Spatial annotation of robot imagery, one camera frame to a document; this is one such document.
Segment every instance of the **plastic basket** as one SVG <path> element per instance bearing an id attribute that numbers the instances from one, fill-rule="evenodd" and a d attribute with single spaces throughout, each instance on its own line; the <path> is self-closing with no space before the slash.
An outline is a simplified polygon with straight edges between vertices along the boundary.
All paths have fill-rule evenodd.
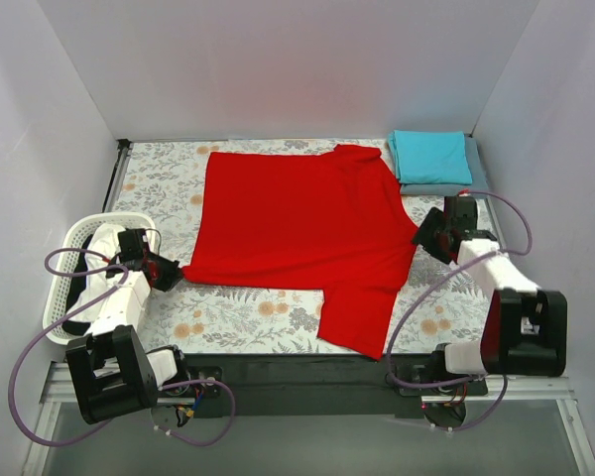
<path id="1" fill-rule="evenodd" d="M 156 228 L 155 222 L 144 213 L 131 211 L 98 213 L 96 215 L 86 216 L 76 222 L 63 240 L 63 248 L 81 248 L 86 238 L 92 235 L 95 230 L 104 223 L 121 225 L 126 228 Z M 150 248 L 155 250 L 157 244 L 157 233 L 148 232 Z M 55 268 L 63 272 L 72 272 L 77 266 L 79 253 L 61 253 Z M 42 328 L 46 329 L 58 319 L 65 316 L 66 298 L 70 288 L 70 278 L 53 276 L 51 290 L 47 298 L 47 305 L 44 309 Z M 67 334 L 61 326 L 56 327 L 47 334 L 47 337 L 56 344 L 67 345 L 69 340 L 74 339 L 74 335 Z"/>

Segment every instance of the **gray wall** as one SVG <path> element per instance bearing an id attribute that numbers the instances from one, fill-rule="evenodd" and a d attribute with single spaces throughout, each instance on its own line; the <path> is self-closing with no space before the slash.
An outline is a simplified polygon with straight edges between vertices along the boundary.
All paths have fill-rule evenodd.
<path id="1" fill-rule="evenodd" d="M 568 298 L 568 371 L 595 451 L 595 0 L 541 0 L 474 136 L 495 190 L 534 228 L 521 267 Z"/>
<path id="2" fill-rule="evenodd" d="M 40 0 L 117 138 L 471 132 L 537 0 Z"/>
<path id="3" fill-rule="evenodd" d="M 0 475 L 20 474 L 28 440 L 11 421 L 7 381 L 42 328 L 44 256 L 101 206 L 115 143 L 35 0 L 0 1 Z M 29 424 L 54 349 L 44 341 L 19 379 Z"/>

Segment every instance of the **blue towel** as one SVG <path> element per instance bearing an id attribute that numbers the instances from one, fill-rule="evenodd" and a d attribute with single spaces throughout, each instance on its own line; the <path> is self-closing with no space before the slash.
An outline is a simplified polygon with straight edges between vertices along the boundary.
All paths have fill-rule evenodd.
<path id="1" fill-rule="evenodd" d="M 472 137 L 465 138 L 465 157 L 467 158 L 469 172 L 472 174 L 472 184 L 467 188 L 483 191 L 489 190 L 485 171 L 478 155 L 476 139 Z M 401 195 L 454 196 L 463 188 L 465 188 L 463 185 L 456 183 L 413 183 L 412 185 L 401 185 Z"/>
<path id="2" fill-rule="evenodd" d="M 395 131 L 388 136 L 388 144 L 402 184 L 472 183 L 462 132 Z"/>

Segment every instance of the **floral tablecloth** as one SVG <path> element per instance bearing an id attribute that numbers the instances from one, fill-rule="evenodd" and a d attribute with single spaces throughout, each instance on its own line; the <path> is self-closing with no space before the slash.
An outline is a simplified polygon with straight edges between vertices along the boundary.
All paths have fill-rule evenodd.
<path id="1" fill-rule="evenodd" d="M 134 144 L 114 210 L 150 215 L 163 235 L 161 253 L 188 263 L 202 216 L 205 168 L 213 151 L 257 154 L 321 154 L 335 145 L 379 147 L 386 164 L 392 158 L 384 140 L 237 140 Z M 405 197 L 404 207 L 420 224 L 441 197 Z M 290 214 L 267 216 L 247 210 L 252 221 L 292 221 Z M 484 201 L 479 227 L 492 230 Z M 391 332 L 405 309 L 448 267 L 421 248 L 410 277 L 398 295 Z M 347 349 L 316 338 L 322 292 L 199 286 L 181 282 L 169 293 L 153 292 L 139 337 L 147 349 L 176 344 L 185 352 L 204 353 L 342 353 Z M 432 294 L 406 323 L 396 352 L 429 352 L 441 342 L 479 338 L 488 299 L 466 275 Z"/>

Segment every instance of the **purple cable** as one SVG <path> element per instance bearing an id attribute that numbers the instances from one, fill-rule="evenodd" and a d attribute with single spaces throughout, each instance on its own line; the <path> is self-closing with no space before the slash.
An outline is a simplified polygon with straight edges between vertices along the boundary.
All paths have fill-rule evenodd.
<path id="1" fill-rule="evenodd" d="M 443 277 L 443 279 L 434 283 L 427 290 L 425 290 L 418 297 L 418 299 L 406 310 L 406 312 L 404 312 L 404 315 L 402 316 L 401 320 L 397 324 L 397 327 L 395 327 L 395 331 L 393 332 L 393 335 L 390 338 L 390 341 L 388 342 L 388 347 L 386 349 L 386 365 L 388 368 L 388 379 L 392 384 L 394 384 L 398 387 L 404 387 L 404 388 L 408 388 L 408 389 L 417 389 L 417 390 L 436 389 L 438 387 L 446 387 L 446 386 L 452 386 L 452 385 L 465 384 L 468 382 L 472 382 L 473 380 L 476 379 L 476 377 L 470 376 L 470 377 L 461 377 L 459 379 L 447 380 L 444 382 L 433 382 L 430 384 L 416 384 L 413 382 L 406 382 L 405 380 L 401 380 L 395 375 L 395 372 L 394 372 L 394 364 L 393 364 L 392 354 L 393 354 L 393 348 L 395 346 L 395 341 L 397 340 L 397 337 L 399 336 L 399 333 L 401 332 L 401 329 L 404 327 L 404 324 L 406 323 L 406 321 L 408 321 L 408 319 L 410 318 L 412 313 L 415 310 L 417 310 L 417 308 L 420 306 L 420 304 L 429 295 L 431 295 L 434 291 L 436 291 L 438 288 L 440 288 L 445 283 L 447 283 L 449 280 L 451 280 L 454 276 L 468 270 L 472 266 L 475 266 L 478 263 L 481 263 L 482 261 L 485 261 L 489 258 L 497 256 L 499 253 L 507 253 L 509 255 L 525 256 L 532 250 L 532 246 L 534 243 L 532 229 L 529 225 L 529 222 L 527 221 L 527 218 L 523 215 L 523 213 L 513 203 L 511 203 L 509 200 L 507 200 L 503 196 L 501 196 L 497 193 L 494 193 L 492 191 L 465 190 L 465 192 L 471 193 L 471 194 L 481 194 L 481 195 L 493 196 L 494 198 L 498 198 L 499 200 L 501 200 L 501 201 L 505 202 L 507 205 L 509 205 L 518 214 L 520 219 L 523 221 L 523 224 L 525 225 L 525 230 L 527 231 L 527 248 L 524 251 L 514 250 L 514 249 L 509 249 L 509 248 L 500 248 L 498 251 L 490 251 L 489 253 L 485 253 L 484 255 L 478 256 L 478 257 L 474 258 L 473 260 L 470 260 L 467 263 L 460 265 L 456 269 L 451 270 L 449 273 L 447 273 L 447 275 L 445 275 Z M 496 407 L 500 404 L 500 401 L 503 399 L 503 397 L 505 396 L 505 393 L 507 392 L 507 386 L 508 386 L 508 380 L 507 380 L 507 377 L 505 376 L 505 383 L 503 386 L 503 391 L 499 394 L 498 400 L 496 402 L 494 402 L 494 404 L 486 412 L 484 412 L 479 418 L 477 418 L 475 421 L 472 421 L 471 423 L 462 425 L 459 428 L 461 430 L 471 428 L 471 427 L 475 426 L 476 424 L 482 422 L 485 418 L 487 418 L 492 413 L 492 411 L 495 410 Z"/>
<path id="2" fill-rule="evenodd" d="M 225 427 L 222 428 L 220 433 L 218 433 L 216 436 L 214 436 L 213 438 L 211 438 L 207 441 L 197 441 L 197 440 L 189 438 L 183 434 L 180 434 L 176 431 L 172 431 L 171 429 L 166 428 L 164 426 L 156 425 L 156 428 L 160 429 L 165 434 L 171 435 L 174 438 L 179 439 L 180 441 L 183 441 L 187 444 L 191 444 L 192 446 L 205 447 L 205 446 L 211 446 L 212 444 L 214 444 L 214 443 L 218 442 L 220 439 L 222 439 L 222 437 L 225 434 L 227 434 L 227 431 L 229 431 L 229 429 L 231 428 L 231 425 L 234 423 L 234 419 L 236 417 L 236 398 L 234 397 L 234 394 L 231 391 L 231 389 L 229 387 L 227 387 L 225 384 L 223 384 L 222 382 L 219 382 L 217 380 L 197 379 L 197 380 L 187 380 L 185 382 L 176 382 L 175 384 L 163 385 L 161 390 L 171 390 L 171 389 L 176 389 L 178 387 L 184 387 L 186 385 L 198 385 L 198 384 L 217 385 L 218 387 L 223 389 L 225 392 L 227 392 L 227 395 L 229 396 L 229 400 L 231 401 L 231 412 L 229 414 L 229 421 L 227 422 Z"/>
<path id="3" fill-rule="evenodd" d="M 32 440 L 33 442 L 35 442 L 37 444 L 41 444 L 43 446 L 50 446 L 50 447 L 53 447 L 53 448 L 59 448 L 59 447 L 62 447 L 62 446 L 69 446 L 70 444 L 78 443 L 78 442 L 82 441 L 83 439 L 88 438 L 89 436 L 91 436 L 94 432 L 96 432 L 96 431 L 100 430 L 101 428 L 103 428 L 111 420 L 108 420 L 108 421 L 105 421 L 103 423 L 100 423 L 95 428 L 87 431 L 86 433 L 84 433 L 84 434 L 82 434 L 80 436 L 76 436 L 75 438 L 71 438 L 71 439 L 66 439 L 64 441 L 51 441 L 51 440 L 48 440 L 48 439 L 40 438 L 39 436 L 37 436 L 35 433 L 33 433 L 32 431 L 30 431 L 27 428 L 27 426 L 25 425 L 24 421 L 22 420 L 22 417 L 18 413 L 18 409 L 16 407 L 16 397 L 15 397 L 16 379 L 18 378 L 18 372 L 20 372 L 20 368 L 22 367 L 22 363 L 24 362 L 24 359 L 27 357 L 27 355 L 29 355 L 29 352 L 31 352 L 31 349 L 33 349 L 33 347 L 38 342 L 40 342 L 40 340 L 42 340 L 45 335 L 47 335 L 49 332 L 51 332 L 56 327 L 62 325 L 67 320 L 71 319 L 72 317 L 75 317 L 80 312 L 84 312 L 86 309 L 88 309 L 92 305 L 95 305 L 96 303 L 101 302 L 104 299 L 106 299 L 109 296 L 111 296 L 114 292 L 117 291 L 117 287 L 125 284 L 126 283 L 126 280 L 128 279 L 128 268 L 126 268 L 125 266 L 121 266 L 121 265 L 110 265 L 110 266 L 106 266 L 104 268 L 99 268 L 97 270 L 82 271 L 82 272 L 79 272 L 79 273 L 66 273 L 66 272 L 57 271 L 57 270 L 54 270 L 53 268 L 51 268 L 51 265 L 49 264 L 51 258 L 53 256 L 59 254 L 59 253 L 64 253 L 64 252 L 89 253 L 91 255 L 98 256 L 99 258 L 101 258 L 103 260 L 106 260 L 106 261 L 108 260 L 108 257 L 107 256 L 104 256 L 101 253 L 97 253 L 96 251 L 84 250 L 84 249 L 81 249 L 81 248 L 60 248 L 58 250 L 52 251 L 47 256 L 47 258 L 44 260 L 44 266 L 45 266 L 45 268 L 52 275 L 61 276 L 61 277 L 64 277 L 64 278 L 80 278 L 80 277 L 84 277 L 84 276 L 94 275 L 96 273 L 102 273 L 102 272 L 108 271 L 108 270 L 121 270 L 123 272 L 123 276 L 121 277 L 121 279 L 119 280 L 119 283 L 116 286 L 114 286 L 113 288 L 109 289 L 104 294 L 96 297 L 91 302 L 87 302 L 86 304 L 78 307 L 77 309 L 72 310 L 71 312 L 69 312 L 64 317 L 56 320 L 53 324 L 51 324 L 46 329 L 43 329 L 39 334 L 37 334 L 33 338 L 33 340 L 31 340 L 31 342 L 29 342 L 29 344 L 27 344 L 27 346 L 24 348 L 24 350 L 22 351 L 22 353 L 18 357 L 18 360 L 16 360 L 15 365 L 13 366 L 13 370 L 11 371 L 11 377 L 9 378 L 9 387 L 8 387 L 8 392 L 7 392 L 7 400 L 9 402 L 9 412 L 11 413 L 11 417 L 13 418 L 13 421 L 15 422 L 16 426 L 20 429 L 20 431 L 22 431 L 24 433 L 24 435 L 27 438 L 29 438 L 30 440 Z"/>

